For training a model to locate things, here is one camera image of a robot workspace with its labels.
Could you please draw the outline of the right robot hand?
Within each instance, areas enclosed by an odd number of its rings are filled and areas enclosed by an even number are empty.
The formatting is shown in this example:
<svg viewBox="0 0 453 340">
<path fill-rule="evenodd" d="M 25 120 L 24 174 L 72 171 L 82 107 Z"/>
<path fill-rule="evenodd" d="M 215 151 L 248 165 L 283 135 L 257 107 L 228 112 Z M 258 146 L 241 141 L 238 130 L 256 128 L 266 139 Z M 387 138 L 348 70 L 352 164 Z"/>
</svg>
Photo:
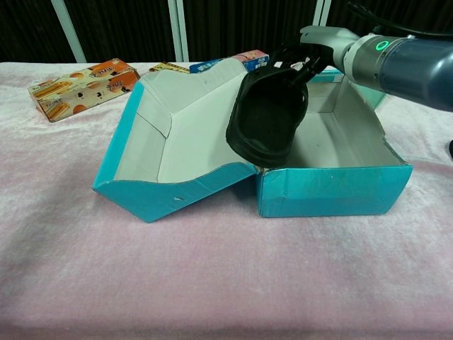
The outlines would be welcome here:
<svg viewBox="0 0 453 340">
<path fill-rule="evenodd" d="M 345 55 L 358 40 L 359 36 L 347 28 L 309 25 L 272 52 L 269 64 L 281 62 L 281 67 L 287 68 L 303 62 L 294 83 L 305 84 L 327 67 L 344 72 Z"/>
</svg>

